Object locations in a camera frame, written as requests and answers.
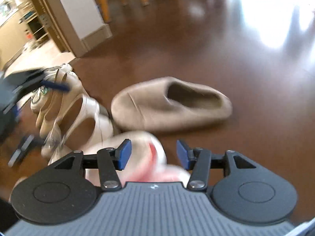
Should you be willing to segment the beige quilted slipper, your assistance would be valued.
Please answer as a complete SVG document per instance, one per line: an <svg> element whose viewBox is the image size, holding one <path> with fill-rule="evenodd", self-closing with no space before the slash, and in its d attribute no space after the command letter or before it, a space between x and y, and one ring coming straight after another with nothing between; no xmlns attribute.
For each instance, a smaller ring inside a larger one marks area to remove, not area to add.
<svg viewBox="0 0 315 236"><path fill-rule="evenodd" d="M233 108L229 98L212 87L162 77L123 89L110 110L121 129L173 132L221 122Z"/></svg>

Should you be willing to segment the white green sneaker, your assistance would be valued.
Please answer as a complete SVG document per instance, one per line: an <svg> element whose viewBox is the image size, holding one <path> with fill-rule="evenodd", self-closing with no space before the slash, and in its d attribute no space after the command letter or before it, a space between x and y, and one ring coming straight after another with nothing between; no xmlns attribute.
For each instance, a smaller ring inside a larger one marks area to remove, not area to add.
<svg viewBox="0 0 315 236"><path fill-rule="evenodd" d="M69 63L63 63L56 67L45 69L46 79L52 82L61 81L64 74L68 71L72 71L73 68ZM35 114L40 112L40 109L45 105L48 100L50 88L41 86L39 89L34 91L34 95L31 99L31 111Z"/></svg>

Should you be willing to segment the beige pump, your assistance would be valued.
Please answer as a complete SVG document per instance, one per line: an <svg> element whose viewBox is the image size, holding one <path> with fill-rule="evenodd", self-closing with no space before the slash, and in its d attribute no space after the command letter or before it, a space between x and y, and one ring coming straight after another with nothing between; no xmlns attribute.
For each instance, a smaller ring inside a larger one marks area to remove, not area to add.
<svg viewBox="0 0 315 236"><path fill-rule="evenodd" d="M56 81L56 83L65 83L68 84L70 86L70 90L72 90L74 87L83 87L82 82L79 80L78 76L72 72L72 71L68 71L64 74L63 78L61 81ZM51 91L49 92L49 98L51 94L53 93L53 91L57 91L54 89L51 89Z"/></svg>

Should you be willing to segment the cream loafer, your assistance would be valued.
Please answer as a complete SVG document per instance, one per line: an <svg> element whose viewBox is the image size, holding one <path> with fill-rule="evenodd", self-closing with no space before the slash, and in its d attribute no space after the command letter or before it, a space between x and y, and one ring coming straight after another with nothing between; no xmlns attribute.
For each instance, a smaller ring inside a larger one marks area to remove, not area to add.
<svg viewBox="0 0 315 236"><path fill-rule="evenodd" d="M107 110L95 99L80 94L54 121L41 155L51 164L73 151L86 151L103 143L116 133Z"/></svg>
<svg viewBox="0 0 315 236"><path fill-rule="evenodd" d="M40 137L45 138L51 131L55 120L62 116L71 103L80 94L87 94L84 88L74 87L69 92L53 91L41 109L36 120L36 127L40 130Z"/></svg>

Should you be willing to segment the red grey slipper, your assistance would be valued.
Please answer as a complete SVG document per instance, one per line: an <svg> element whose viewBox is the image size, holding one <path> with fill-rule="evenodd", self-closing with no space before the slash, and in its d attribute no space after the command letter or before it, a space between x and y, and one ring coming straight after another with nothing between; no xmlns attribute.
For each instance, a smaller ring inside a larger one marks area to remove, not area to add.
<svg viewBox="0 0 315 236"><path fill-rule="evenodd" d="M125 139L131 141L132 150L125 169L117 171L122 185L126 182L182 182L187 185L190 173L179 166L167 164L162 144L148 132L125 132L95 144L83 153L94 155L106 147L117 148Z"/></svg>

